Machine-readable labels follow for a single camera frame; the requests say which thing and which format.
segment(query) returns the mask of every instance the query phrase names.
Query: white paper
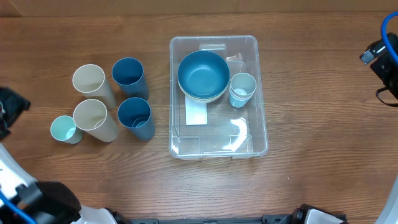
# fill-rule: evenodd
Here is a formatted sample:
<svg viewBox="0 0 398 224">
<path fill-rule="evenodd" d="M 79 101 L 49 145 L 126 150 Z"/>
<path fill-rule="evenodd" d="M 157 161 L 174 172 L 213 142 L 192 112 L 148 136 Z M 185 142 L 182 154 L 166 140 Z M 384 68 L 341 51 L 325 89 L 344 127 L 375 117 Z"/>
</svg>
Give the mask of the white paper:
<svg viewBox="0 0 398 224">
<path fill-rule="evenodd" d="M 207 104 L 185 96 L 185 121 L 187 125 L 207 124 Z"/>
</svg>

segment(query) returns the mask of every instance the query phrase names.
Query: dark blue cup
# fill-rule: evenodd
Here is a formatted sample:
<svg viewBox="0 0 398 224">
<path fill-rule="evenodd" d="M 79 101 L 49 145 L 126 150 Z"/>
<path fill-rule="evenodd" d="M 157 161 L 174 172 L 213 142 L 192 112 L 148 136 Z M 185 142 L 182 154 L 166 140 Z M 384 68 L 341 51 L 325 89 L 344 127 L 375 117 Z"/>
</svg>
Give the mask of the dark blue cup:
<svg viewBox="0 0 398 224">
<path fill-rule="evenodd" d="M 119 106 L 118 118 L 137 138 L 150 140 L 155 135 L 155 123 L 148 102 L 133 97 Z"/>
<path fill-rule="evenodd" d="M 149 98 L 149 90 L 144 76 L 144 67 L 135 58 L 122 58 L 113 65 L 113 80 L 127 96 L 144 100 Z"/>
</svg>

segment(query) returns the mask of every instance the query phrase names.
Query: cup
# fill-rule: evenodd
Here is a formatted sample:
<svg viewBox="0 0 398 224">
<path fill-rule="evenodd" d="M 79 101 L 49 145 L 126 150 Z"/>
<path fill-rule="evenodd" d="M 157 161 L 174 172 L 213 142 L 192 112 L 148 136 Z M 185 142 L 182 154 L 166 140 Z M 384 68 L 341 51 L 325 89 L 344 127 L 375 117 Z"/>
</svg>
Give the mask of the cup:
<svg viewBox="0 0 398 224">
<path fill-rule="evenodd" d="M 83 131 L 76 127 L 73 118 L 67 115 L 59 116 L 51 124 L 50 132 L 55 140 L 76 144 L 83 138 Z"/>
<path fill-rule="evenodd" d="M 118 60 L 113 65 L 112 77 L 127 96 L 149 99 L 144 67 L 137 59 L 127 57 Z"/>
<path fill-rule="evenodd" d="M 107 109 L 116 106 L 116 97 L 101 67 L 93 64 L 81 66 L 73 74 L 72 83 L 86 98 L 100 100 Z"/>
<path fill-rule="evenodd" d="M 76 126 L 104 142 L 111 142 L 119 135 L 119 129 L 100 100 L 85 100 L 75 108 L 73 120 Z"/>
<path fill-rule="evenodd" d="M 150 140 L 155 134 L 152 111 L 146 100 L 133 97 L 126 99 L 119 106 L 118 118 L 137 138 Z"/>
<path fill-rule="evenodd" d="M 256 80 L 250 74 L 234 75 L 229 86 L 229 103 L 236 108 L 243 107 L 253 96 L 256 87 Z"/>
</svg>

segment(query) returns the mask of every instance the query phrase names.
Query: white cup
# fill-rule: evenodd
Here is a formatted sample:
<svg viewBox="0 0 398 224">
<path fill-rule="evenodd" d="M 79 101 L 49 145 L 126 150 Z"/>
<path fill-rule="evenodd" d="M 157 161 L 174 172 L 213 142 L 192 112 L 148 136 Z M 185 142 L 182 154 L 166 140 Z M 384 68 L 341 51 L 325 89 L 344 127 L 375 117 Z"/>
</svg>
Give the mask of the white cup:
<svg viewBox="0 0 398 224">
<path fill-rule="evenodd" d="M 83 138 L 83 131 L 76 127 L 73 118 L 67 115 L 59 116 L 51 124 L 50 132 L 55 140 L 76 144 Z"/>
<path fill-rule="evenodd" d="M 100 100 L 85 100 L 75 108 L 73 120 L 76 126 L 104 142 L 111 142 L 119 135 L 119 128 Z"/>
<path fill-rule="evenodd" d="M 109 110 L 116 106 L 116 97 L 101 67 L 81 66 L 73 74 L 72 83 L 86 98 L 100 100 Z"/>
<path fill-rule="evenodd" d="M 253 96 L 257 87 L 256 80 L 248 73 L 238 73 L 231 79 L 229 86 L 229 103 L 241 108 Z"/>
</svg>

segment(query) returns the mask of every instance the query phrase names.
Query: clear plastic container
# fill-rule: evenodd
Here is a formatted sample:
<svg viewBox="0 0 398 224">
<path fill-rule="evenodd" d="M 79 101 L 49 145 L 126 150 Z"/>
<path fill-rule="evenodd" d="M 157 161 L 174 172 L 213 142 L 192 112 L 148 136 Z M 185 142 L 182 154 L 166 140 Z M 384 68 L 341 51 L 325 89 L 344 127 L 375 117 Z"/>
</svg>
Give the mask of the clear plastic container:
<svg viewBox="0 0 398 224">
<path fill-rule="evenodd" d="M 185 95 L 177 71 L 182 59 L 197 50 L 209 50 L 223 57 L 230 78 L 239 72 L 257 81 L 253 97 L 242 108 L 229 103 L 229 86 L 223 95 L 206 105 L 207 123 L 187 125 Z M 263 156 L 268 138 L 257 40 L 251 35 L 219 37 L 174 37 L 170 41 L 170 126 L 169 150 L 179 159 Z"/>
</svg>

